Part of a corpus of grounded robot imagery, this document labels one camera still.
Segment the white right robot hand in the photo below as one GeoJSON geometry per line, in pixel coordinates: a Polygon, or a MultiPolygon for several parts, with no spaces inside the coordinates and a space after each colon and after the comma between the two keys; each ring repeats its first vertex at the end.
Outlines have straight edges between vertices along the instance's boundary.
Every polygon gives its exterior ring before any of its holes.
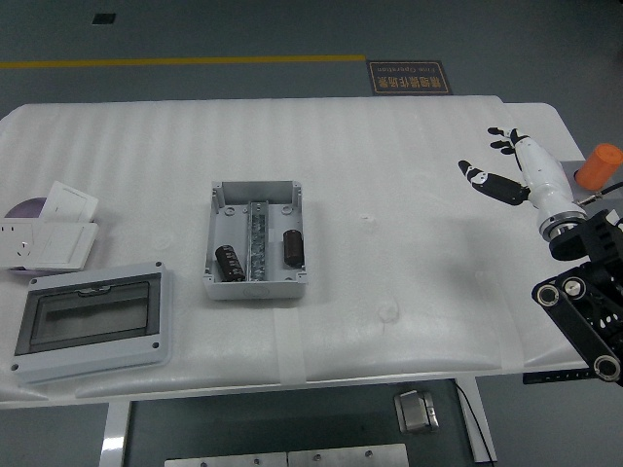
{"type": "Polygon", "coordinates": [[[523,180],[512,181],[460,161],[458,167],[474,190],[512,206],[530,202],[543,231],[556,223],[581,223],[587,218],[574,201],[562,164],[548,151],[517,128],[490,127],[488,133],[498,137],[492,148],[515,158],[523,180]]]}

